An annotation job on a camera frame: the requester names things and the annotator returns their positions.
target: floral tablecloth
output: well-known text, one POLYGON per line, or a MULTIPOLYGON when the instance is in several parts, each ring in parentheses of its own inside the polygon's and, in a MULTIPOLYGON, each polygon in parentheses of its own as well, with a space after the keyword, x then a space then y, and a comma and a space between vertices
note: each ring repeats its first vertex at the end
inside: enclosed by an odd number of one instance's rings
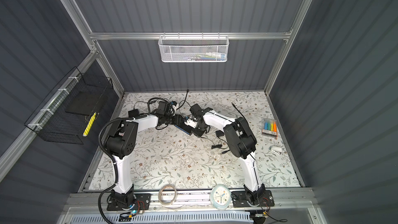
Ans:
MULTIPOLYGON (((120 117, 127 117, 127 112, 133 109, 137 101, 147 102, 152 97, 180 102, 185 93, 130 93, 120 117)), ((233 102, 245 115, 256 136, 256 160, 265 186, 300 186, 281 138, 261 134, 261 118, 272 118, 264 92, 193 92, 188 93, 187 102, 190 105, 198 103, 202 108, 211 107, 228 117, 240 117, 231 104, 233 102), (272 145, 281 146, 284 152, 272 152, 269 149, 272 145)), ((140 112, 147 112, 147 104, 138 102, 136 108, 140 112)), ((190 114, 188 104, 180 110, 184 116, 190 114)), ((243 187, 244 178, 238 158, 231 152, 221 154, 224 150, 211 149, 213 143, 222 143, 226 147, 226 143, 215 136, 215 131, 212 127, 208 134, 203 135, 205 138, 189 136, 175 126, 139 132, 131 157, 134 188, 160 189, 168 183, 178 189, 209 189, 219 183, 229 188, 243 187)), ((111 165, 110 159, 103 154, 89 189, 105 189, 113 184, 111 165)))

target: roll of wire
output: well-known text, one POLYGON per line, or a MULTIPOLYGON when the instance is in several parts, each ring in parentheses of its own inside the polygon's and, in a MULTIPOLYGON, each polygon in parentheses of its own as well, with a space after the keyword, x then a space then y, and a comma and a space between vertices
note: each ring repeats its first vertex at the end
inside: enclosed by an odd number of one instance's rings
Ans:
POLYGON ((162 205, 171 205, 171 204, 173 204, 173 203, 176 201, 176 199, 177 199, 177 189, 176 189, 176 187, 174 187, 174 185, 171 185, 171 184, 166 184, 166 185, 164 185, 164 186, 159 190, 158 199, 159 199, 159 202, 160 202, 162 205), (162 193, 163 193, 163 190, 165 190, 166 188, 172 188, 172 189, 174 189, 174 197, 173 197, 173 199, 172 199, 170 202, 164 202, 164 201, 162 200, 162 197, 161 197, 161 195, 162 195, 162 193))

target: yellow marker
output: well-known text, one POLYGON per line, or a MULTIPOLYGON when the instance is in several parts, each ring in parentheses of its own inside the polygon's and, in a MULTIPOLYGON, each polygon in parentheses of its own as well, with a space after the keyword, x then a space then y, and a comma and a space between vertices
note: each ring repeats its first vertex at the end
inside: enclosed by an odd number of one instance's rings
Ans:
POLYGON ((97 113, 96 113, 96 112, 93 114, 93 116, 91 116, 91 119, 90 119, 90 121, 88 122, 87 127, 86 127, 86 129, 84 130, 84 132, 83 132, 83 137, 87 137, 88 132, 90 132, 91 126, 93 125, 94 120, 96 119, 96 116, 97 116, 97 113))

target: red wire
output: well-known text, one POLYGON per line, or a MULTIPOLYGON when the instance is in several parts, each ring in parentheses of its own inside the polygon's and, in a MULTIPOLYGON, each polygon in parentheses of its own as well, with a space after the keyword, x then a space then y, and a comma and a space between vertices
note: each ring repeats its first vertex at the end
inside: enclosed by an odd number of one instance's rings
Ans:
POLYGON ((143 202, 143 201, 137 201, 137 202, 142 202, 142 205, 144 206, 144 209, 143 210, 145 210, 145 203, 143 202))
POLYGON ((266 206, 267 206, 267 208, 268 208, 268 210, 267 210, 267 212, 271 209, 271 207, 269 207, 268 206, 268 204, 263 200, 263 202, 266 204, 266 206))

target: highlighter set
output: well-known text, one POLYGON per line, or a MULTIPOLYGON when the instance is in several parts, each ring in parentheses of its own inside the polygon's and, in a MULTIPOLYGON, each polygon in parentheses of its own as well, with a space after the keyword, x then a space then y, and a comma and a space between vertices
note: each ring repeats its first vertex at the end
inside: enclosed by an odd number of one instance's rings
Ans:
POLYGON ((264 129, 262 134, 272 137, 278 137, 278 129, 276 127, 276 120, 270 118, 263 118, 264 129))

